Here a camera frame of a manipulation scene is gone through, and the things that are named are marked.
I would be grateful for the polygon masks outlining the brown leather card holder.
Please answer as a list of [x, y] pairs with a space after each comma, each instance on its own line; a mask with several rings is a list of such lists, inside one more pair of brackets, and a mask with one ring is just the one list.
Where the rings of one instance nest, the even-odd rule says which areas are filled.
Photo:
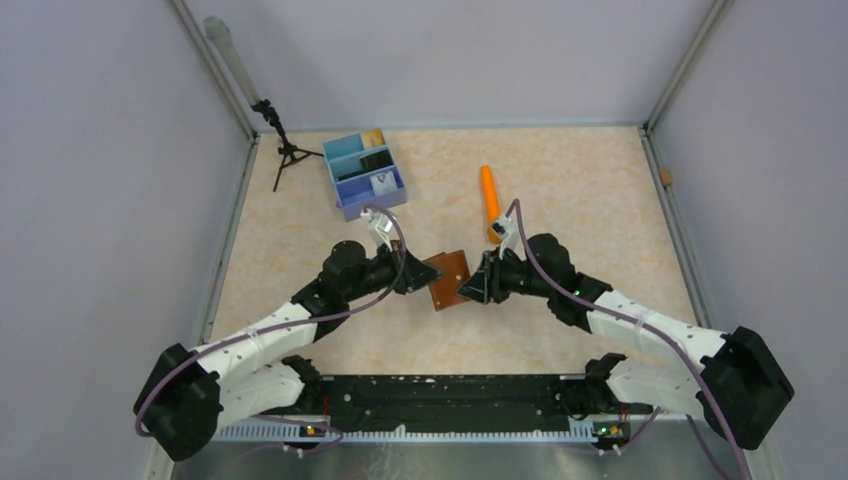
[[469, 278], [470, 271], [464, 250], [441, 252], [424, 261], [440, 271], [439, 280], [428, 285], [434, 310], [439, 312], [468, 302], [457, 290]]

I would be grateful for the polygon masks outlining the silver card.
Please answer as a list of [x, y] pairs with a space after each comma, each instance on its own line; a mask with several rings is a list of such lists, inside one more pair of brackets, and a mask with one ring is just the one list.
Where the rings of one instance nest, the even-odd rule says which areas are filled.
[[397, 179], [392, 170], [375, 173], [369, 177], [372, 190], [375, 196], [387, 195], [397, 191], [399, 186]]

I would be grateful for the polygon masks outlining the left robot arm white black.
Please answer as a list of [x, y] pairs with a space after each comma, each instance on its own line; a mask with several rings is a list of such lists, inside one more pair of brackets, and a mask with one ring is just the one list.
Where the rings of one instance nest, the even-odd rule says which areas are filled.
[[245, 418], [288, 406], [314, 410], [320, 376], [291, 351], [337, 329], [354, 314], [355, 300], [414, 293], [442, 276], [398, 241], [373, 257], [356, 241], [337, 243], [317, 277], [264, 319], [209, 344], [165, 349], [133, 406], [137, 433], [182, 461]]

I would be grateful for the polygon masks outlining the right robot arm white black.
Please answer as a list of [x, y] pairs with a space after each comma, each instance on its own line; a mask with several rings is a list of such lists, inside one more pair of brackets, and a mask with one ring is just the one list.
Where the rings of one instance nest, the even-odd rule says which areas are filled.
[[761, 446], [795, 390], [760, 334], [702, 328], [645, 307], [577, 271], [551, 234], [530, 237], [529, 247], [524, 258], [511, 248], [484, 252], [458, 295], [480, 304], [513, 294], [543, 298], [560, 322], [657, 359], [649, 365], [618, 355], [609, 372], [591, 379], [586, 397], [600, 412], [651, 405], [703, 419], [742, 449]]

